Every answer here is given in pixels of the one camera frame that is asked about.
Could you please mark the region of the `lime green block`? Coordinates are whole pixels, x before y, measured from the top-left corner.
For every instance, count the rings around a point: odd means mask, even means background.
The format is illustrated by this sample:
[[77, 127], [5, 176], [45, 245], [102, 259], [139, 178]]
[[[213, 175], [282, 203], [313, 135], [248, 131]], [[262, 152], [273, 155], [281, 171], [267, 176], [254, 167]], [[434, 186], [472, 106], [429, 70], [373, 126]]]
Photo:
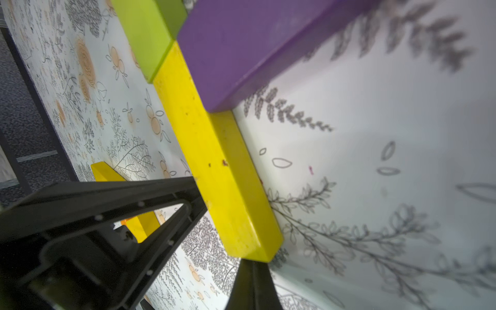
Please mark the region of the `lime green block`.
[[180, 0], [113, 0], [117, 17], [147, 83], [176, 41], [187, 17]]

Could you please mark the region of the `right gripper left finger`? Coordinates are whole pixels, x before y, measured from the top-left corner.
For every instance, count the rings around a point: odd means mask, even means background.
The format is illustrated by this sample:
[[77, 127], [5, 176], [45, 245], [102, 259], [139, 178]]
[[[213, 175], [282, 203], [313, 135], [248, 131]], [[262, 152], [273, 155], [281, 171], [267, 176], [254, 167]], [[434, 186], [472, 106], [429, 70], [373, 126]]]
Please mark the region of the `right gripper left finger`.
[[[120, 197], [160, 223], [142, 244]], [[191, 177], [40, 189], [1, 212], [1, 308], [134, 309], [206, 210]]]

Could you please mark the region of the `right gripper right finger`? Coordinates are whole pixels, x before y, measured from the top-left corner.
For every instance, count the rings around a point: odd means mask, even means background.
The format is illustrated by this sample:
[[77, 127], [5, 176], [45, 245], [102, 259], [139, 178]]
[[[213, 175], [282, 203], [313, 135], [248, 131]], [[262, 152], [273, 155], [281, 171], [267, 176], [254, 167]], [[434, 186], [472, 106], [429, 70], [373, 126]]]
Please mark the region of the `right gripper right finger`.
[[225, 310], [283, 310], [269, 264], [241, 259]]

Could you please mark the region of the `long yellow block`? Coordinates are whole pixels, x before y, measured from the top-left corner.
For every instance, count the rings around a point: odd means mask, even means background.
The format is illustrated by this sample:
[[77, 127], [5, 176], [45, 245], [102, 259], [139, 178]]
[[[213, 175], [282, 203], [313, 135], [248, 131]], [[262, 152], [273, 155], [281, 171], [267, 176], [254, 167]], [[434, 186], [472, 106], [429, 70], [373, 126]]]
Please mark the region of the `long yellow block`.
[[204, 109], [178, 43], [153, 85], [227, 254], [270, 262], [284, 238], [233, 113]]

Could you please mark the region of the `purple block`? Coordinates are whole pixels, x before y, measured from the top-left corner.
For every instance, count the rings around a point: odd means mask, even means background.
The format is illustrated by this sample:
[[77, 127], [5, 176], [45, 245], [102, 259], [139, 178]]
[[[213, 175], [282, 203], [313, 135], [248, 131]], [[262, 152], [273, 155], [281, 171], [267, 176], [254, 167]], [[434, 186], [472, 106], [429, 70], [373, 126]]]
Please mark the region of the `purple block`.
[[208, 112], [235, 108], [377, 1], [199, 1], [178, 44]]

